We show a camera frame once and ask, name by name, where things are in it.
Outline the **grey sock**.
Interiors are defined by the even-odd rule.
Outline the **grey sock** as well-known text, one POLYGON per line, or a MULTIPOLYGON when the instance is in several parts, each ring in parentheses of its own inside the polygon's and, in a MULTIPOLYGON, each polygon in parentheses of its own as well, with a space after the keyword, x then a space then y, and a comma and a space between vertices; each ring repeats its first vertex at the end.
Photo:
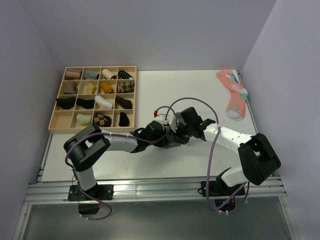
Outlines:
POLYGON ((168 141, 163 145, 163 147, 164 148, 175 148, 175 147, 179 147, 180 145, 181 145, 181 143, 179 143, 179 142, 168 141))

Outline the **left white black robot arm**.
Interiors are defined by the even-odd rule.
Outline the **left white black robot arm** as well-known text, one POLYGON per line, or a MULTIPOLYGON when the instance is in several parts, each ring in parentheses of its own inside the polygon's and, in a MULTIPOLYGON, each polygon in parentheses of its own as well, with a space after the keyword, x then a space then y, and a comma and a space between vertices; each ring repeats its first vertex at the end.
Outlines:
POLYGON ((107 151, 140 153, 149 146, 164 147, 170 141, 170 126, 152 121, 146 127, 124 133, 111 133, 93 123, 68 139, 63 148, 65 163, 72 168, 78 181, 79 194, 91 200, 101 194, 94 176, 93 165, 107 151))

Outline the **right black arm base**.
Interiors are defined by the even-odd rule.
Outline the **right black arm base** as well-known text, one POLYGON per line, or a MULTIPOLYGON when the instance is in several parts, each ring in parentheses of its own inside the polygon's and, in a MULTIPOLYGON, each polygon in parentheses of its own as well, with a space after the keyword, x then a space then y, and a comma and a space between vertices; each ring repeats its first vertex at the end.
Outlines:
MULTIPOLYGON (((237 184, 235 186, 229 187, 225 185, 221 180, 210 180, 209 181, 209 196, 210 197, 229 197, 234 192, 237 191, 242 185, 237 184)), ((200 182, 200 188, 197 192, 202 195, 202 197, 206 197, 206 181, 200 182)), ((245 187, 242 186, 241 189, 235 194, 235 196, 228 201, 219 211, 225 214, 229 214, 232 211, 235 211, 237 207, 242 206, 248 197, 248 193, 245 191, 245 187), (236 196, 244 196, 241 204, 237 206, 236 196)))

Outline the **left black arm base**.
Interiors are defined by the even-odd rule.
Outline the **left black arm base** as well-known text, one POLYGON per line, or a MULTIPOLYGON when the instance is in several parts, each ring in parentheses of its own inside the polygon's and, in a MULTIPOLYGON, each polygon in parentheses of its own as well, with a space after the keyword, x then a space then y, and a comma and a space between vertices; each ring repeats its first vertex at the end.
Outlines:
POLYGON ((92 201, 92 198, 102 200, 112 200, 114 193, 114 186, 112 184, 96 184, 93 188, 81 192, 78 185, 71 185, 67 200, 69 202, 78 202, 78 212, 81 215, 95 215, 101 207, 101 203, 80 203, 83 201, 92 201))

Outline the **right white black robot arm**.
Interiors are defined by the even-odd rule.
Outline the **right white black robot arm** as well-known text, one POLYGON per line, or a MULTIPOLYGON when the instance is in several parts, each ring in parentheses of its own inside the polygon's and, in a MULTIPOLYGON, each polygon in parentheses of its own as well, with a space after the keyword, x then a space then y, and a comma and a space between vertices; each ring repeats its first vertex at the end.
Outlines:
POLYGON ((219 195, 229 194, 243 183, 261 185, 281 167, 281 161, 267 137, 262 133, 244 134, 218 125, 212 119, 203 120, 194 107, 174 115, 175 136, 184 144, 190 137, 212 142, 238 155, 240 166, 228 167, 214 182, 219 195))

